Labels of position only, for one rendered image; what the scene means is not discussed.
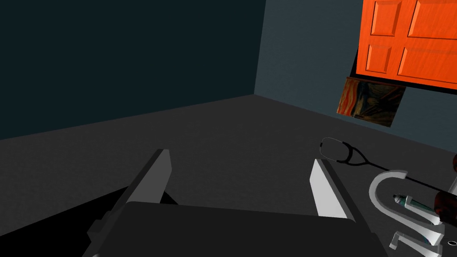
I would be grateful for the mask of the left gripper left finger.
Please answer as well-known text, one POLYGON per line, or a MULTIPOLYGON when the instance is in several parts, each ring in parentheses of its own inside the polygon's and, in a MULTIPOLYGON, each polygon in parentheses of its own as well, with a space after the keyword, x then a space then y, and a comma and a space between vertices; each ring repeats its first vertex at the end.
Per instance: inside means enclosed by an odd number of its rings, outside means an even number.
POLYGON ((151 165, 135 182, 126 202, 160 203, 172 172, 170 152, 162 149, 151 165))

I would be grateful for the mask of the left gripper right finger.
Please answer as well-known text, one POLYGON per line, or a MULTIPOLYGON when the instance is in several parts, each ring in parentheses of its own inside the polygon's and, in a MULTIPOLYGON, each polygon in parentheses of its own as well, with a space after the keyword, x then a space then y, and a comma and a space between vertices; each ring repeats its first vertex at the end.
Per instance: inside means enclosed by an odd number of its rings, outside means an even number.
POLYGON ((327 160, 314 160, 309 183, 318 216, 355 220, 342 195, 344 186, 327 160))

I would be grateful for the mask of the black stethoscope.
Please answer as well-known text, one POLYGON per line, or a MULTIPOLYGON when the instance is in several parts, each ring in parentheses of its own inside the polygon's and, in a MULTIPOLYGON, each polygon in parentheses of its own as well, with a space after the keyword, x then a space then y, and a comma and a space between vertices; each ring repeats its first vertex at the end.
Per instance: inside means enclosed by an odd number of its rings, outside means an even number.
POLYGON ((372 167, 379 172, 401 171, 399 169, 388 169, 371 162, 361 150, 334 137, 324 137, 320 140, 319 153, 331 162, 349 167, 372 167))

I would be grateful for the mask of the green tube with grey cap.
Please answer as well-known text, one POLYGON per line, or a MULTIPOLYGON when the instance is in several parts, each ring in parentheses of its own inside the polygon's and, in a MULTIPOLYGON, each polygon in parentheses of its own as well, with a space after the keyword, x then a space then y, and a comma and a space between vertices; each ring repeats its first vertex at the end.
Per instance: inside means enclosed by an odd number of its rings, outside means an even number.
POLYGON ((400 205, 408 210, 411 210, 411 211, 415 212, 416 214, 426 214, 426 215, 433 214, 433 215, 435 215, 435 212, 432 208, 430 208, 422 203, 419 203, 418 201, 415 201, 413 199, 408 200, 408 198, 410 198, 410 196, 395 194, 392 196, 392 198, 398 205, 400 205))

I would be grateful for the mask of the dark red round object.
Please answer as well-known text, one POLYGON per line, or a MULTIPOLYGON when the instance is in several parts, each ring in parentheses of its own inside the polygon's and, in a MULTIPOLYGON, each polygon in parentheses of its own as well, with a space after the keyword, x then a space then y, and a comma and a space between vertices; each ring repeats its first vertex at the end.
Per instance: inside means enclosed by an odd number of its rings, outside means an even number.
POLYGON ((434 211, 440 221, 457 228, 457 177, 449 192, 439 191, 435 196, 434 211))

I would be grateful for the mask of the orange panelled door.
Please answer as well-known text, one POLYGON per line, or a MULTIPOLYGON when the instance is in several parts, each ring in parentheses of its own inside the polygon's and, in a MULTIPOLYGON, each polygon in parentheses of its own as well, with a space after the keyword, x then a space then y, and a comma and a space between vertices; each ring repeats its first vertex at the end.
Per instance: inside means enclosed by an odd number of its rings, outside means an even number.
POLYGON ((356 73, 457 90, 457 0, 363 0, 356 73))

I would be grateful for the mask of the dark orange wall painting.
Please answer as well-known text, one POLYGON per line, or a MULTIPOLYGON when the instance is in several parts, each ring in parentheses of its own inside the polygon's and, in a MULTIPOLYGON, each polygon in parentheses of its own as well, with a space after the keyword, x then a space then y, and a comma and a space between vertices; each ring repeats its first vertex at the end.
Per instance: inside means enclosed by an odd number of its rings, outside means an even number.
POLYGON ((337 113, 391 127, 406 87, 347 77, 337 113))

